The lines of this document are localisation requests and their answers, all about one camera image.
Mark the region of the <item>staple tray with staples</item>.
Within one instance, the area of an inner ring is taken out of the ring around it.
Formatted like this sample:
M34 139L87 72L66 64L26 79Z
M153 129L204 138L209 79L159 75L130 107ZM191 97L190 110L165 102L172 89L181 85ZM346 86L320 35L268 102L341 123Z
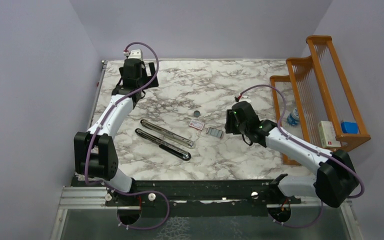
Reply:
M224 132L222 130L213 127L208 127L206 134L218 139L222 139L224 137Z

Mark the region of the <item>red white staple box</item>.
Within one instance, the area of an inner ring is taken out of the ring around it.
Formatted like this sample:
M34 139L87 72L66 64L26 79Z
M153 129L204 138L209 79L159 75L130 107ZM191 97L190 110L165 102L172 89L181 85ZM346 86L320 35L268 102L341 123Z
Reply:
M191 119L188 126L196 130L202 131L205 127L205 124L201 121Z

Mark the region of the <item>long black silver stapler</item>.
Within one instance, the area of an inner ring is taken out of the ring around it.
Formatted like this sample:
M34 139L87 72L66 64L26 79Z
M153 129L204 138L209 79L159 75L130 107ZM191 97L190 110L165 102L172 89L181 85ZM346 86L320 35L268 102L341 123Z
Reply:
M154 123L151 123L145 119L140 120L140 124L142 127L151 130L159 135L161 137L158 137L154 134L151 134L149 132L146 132L145 130L141 128L136 128L135 133L146 140L151 141L152 143L158 145L158 147L171 155L183 160L183 161L189 161L192 158L191 153L188 150L182 149L178 147L177 145L174 145L171 142L174 142L178 145L181 145L183 147L186 147L188 149L193 149L195 147L195 142L183 137L181 135L178 135L166 128L163 128L161 126L158 126Z

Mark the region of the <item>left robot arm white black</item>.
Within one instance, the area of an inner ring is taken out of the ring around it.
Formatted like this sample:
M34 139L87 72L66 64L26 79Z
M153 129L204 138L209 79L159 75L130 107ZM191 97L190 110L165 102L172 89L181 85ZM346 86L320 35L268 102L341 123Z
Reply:
M76 173L85 180L97 178L118 190L118 199L129 206L137 200L137 191L132 188L133 178L119 169L114 137L143 98L143 90L159 84L154 63L145 64L140 58L127 58L119 72L120 81L100 118L86 132L79 131L74 136L74 165Z

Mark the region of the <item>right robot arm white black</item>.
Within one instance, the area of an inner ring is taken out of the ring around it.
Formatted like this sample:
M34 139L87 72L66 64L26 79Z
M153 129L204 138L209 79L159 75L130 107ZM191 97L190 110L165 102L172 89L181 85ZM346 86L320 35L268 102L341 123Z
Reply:
M280 204L288 197L314 197L338 208L360 185L349 154L317 147L287 132L271 120L260 120L247 101L237 102L226 111L225 131L278 151L306 167L312 176L278 176L268 190L269 199Z

